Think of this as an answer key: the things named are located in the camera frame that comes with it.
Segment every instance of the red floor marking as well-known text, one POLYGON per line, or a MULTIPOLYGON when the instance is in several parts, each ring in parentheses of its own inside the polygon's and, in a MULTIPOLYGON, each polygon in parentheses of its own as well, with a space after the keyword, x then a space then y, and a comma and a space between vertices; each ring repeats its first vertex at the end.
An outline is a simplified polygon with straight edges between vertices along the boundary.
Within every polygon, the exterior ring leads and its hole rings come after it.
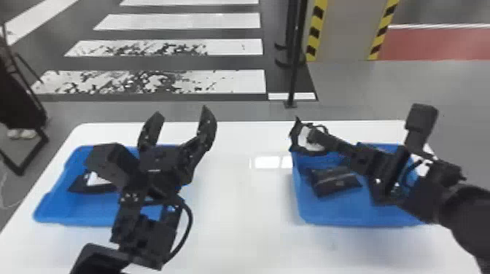
POLYGON ((379 60, 490 60, 490 28, 390 29, 379 60))

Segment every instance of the white table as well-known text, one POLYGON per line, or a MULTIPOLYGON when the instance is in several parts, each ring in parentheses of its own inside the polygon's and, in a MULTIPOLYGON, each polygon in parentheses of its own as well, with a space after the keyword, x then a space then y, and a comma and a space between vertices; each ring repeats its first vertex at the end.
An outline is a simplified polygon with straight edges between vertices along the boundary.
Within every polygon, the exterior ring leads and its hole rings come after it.
MULTIPOLYGON (((357 141, 400 143, 403 121, 320 122, 357 141)), ((67 274, 86 243, 115 247, 110 229, 41 224, 32 213, 81 145, 135 146, 141 123, 75 128, 0 234, 0 273, 67 274)), ((292 122, 221 122, 212 150, 183 197, 195 226, 164 273, 479 273, 439 226, 360 229, 306 224, 298 216, 287 134, 292 122)), ((197 123, 166 123, 160 143, 179 144, 197 123)), ((183 217, 179 232, 186 225, 183 217)), ((154 273, 131 265, 132 274, 154 273)))

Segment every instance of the white wire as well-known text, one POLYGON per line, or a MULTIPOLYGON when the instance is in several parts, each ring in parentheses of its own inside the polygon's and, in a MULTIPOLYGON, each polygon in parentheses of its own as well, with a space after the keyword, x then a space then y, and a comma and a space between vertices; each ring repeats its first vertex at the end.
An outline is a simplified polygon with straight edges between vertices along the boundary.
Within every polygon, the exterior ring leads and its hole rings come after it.
POLYGON ((11 205, 5 205, 4 204, 4 196, 1 193, 1 190, 4 188, 5 182, 7 181, 7 168, 5 167, 3 159, 0 159, 0 166, 1 166, 1 169, 3 172, 3 176, 1 177, 1 180, 0 180, 0 209, 8 210, 8 209, 11 209, 11 208, 17 206, 18 204, 22 203, 22 201, 24 199, 20 199, 19 201, 15 202, 11 205))
POLYGON ((389 29, 455 29, 455 28, 490 28, 490 24, 391 24, 389 29))

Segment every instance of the black object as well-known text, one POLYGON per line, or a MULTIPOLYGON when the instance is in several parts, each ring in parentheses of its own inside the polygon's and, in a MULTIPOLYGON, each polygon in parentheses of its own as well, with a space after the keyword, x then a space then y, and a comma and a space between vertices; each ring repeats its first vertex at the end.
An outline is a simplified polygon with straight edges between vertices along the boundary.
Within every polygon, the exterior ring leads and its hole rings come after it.
POLYGON ((324 170, 311 170, 311 186, 317 197, 362 187, 356 174, 347 167, 336 167, 324 170))
POLYGON ((289 95, 284 106, 287 109, 297 107, 295 105, 296 81, 298 80, 298 66, 300 65, 300 55, 302 55, 301 44, 303 43, 303 32, 305 30, 306 10, 308 9, 308 0, 300 0, 300 12, 295 27, 295 46, 292 48, 292 70, 291 82, 289 86, 289 95))
POLYGON ((46 110, 37 98, 17 64, 16 58, 40 81, 41 79, 18 53, 14 53, 7 41, 5 24, 1 26, 0 36, 0 122, 8 128, 32 128, 40 137, 39 142, 28 153, 27 157, 17 165, 10 157, 0 150, 5 165, 18 176, 26 172, 26 168, 49 141, 42 128, 46 125, 46 110), (25 88, 13 77, 17 75, 25 88))
MULTIPOLYGON (((460 183, 466 178, 459 166, 423 151, 437 116, 438 111, 433 106, 414 104, 405 124, 407 138, 394 154, 370 146, 351 145, 309 124, 306 125, 311 129, 307 142, 324 147, 322 152, 314 153, 337 152, 349 158, 349 169, 368 177, 373 200, 380 204, 395 203, 423 222, 441 224, 450 229, 459 245, 475 256, 482 271, 487 273, 490 262, 490 192, 460 183), (419 161, 404 169, 412 154, 424 159, 429 171, 414 185, 408 186, 403 181, 407 172, 421 164, 419 161), (405 188, 404 191, 395 195, 394 189, 400 186, 405 188)), ((301 153, 306 149, 298 148, 297 141, 301 132, 298 128, 303 126, 298 119, 291 130, 292 151, 301 153)))
POLYGON ((163 122, 157 112, 145 123, 138 139, 139 159, 116 143, 95 146, 86 159, 89 171, 112 182, 120 191, 120 209, 110 238, 119 248, 87 244, 71 273, 121 273, 130 263, 161 270, 183 247, 193 214, 179 191, 192 181, 197 164, 210 150, 217 121, 204 106, 196 137, 180 146, 156 146, 163 122), (141 214, 143 207, 155 205, 163 206, 158 220, 141 214), (183 211, 189 222, 172 250, 183 211))

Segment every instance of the black cable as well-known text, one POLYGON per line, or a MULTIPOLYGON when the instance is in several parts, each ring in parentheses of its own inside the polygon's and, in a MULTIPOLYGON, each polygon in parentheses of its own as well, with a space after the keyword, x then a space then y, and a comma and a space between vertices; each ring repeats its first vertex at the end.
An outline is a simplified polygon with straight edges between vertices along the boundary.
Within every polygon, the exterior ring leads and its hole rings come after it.
POLYGON ((424 161, 423 160, 418 160, 416 161, 415 163, 411 164, 410 166, 408 166, 407 169, 405 169, 405 172, 403 173, 402 175, 402 179, 400 180, 400 185, 404 186, 404 187, 407 187, 409 189, 412 188, 411 185, 409 185, 407 183, 407 180, 408 180, 408 175, 414 171, 416 168, 418 168, 424 161))
POLYGON ((184 203, 182 200, 178 206, 181 206, 187 216, 189 217, 189 221, 187 222, 187 228, 185 229, 184 235, 182 236, 182 239, 180 240, 179 244, 174 248, 174 250, 168 255, 168 261, 170 261, 172 258, 179 253, 180 249, 184 246, 185 241, 187 240, 187 237, 189 236, 190 228, 193 226, 193 212, 190 210, 190 207, 184 203))

